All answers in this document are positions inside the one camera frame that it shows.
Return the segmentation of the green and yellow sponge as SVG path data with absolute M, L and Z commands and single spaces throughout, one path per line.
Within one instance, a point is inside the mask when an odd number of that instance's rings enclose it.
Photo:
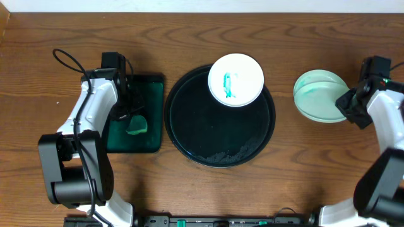
M 132 117 L 126 132 L 129 135 L 135 136 L 141 133 L 146 133 L 148 130 L 148 124 L 144 116 L 135 115 Z

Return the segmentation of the white plate with green stain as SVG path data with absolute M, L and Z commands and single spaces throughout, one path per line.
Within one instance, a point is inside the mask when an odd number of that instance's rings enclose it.
M 246 106 L 260 95 L 264 73 L 259 63 L 245 54 L 227 54 L 208 73 L 208 88 L 216 101 L 228 107 Z

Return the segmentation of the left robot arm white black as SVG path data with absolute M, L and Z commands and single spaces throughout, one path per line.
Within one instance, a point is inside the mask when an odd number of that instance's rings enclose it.
M 38 141 L 47 197 L 85 212 L 102 226 L 135 226 L 134 207 L 114 189 L 102 133 L 109 115 L 126 102 L 128 79 L 118 68 L 87 71 L 69 118 Z

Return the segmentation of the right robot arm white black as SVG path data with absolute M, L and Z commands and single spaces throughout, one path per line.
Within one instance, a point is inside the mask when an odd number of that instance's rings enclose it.
M 320 226 L 403 226 L 403 84 L 377 79 L 369 94 L 380 156 L 351 199 L 320 209 Z

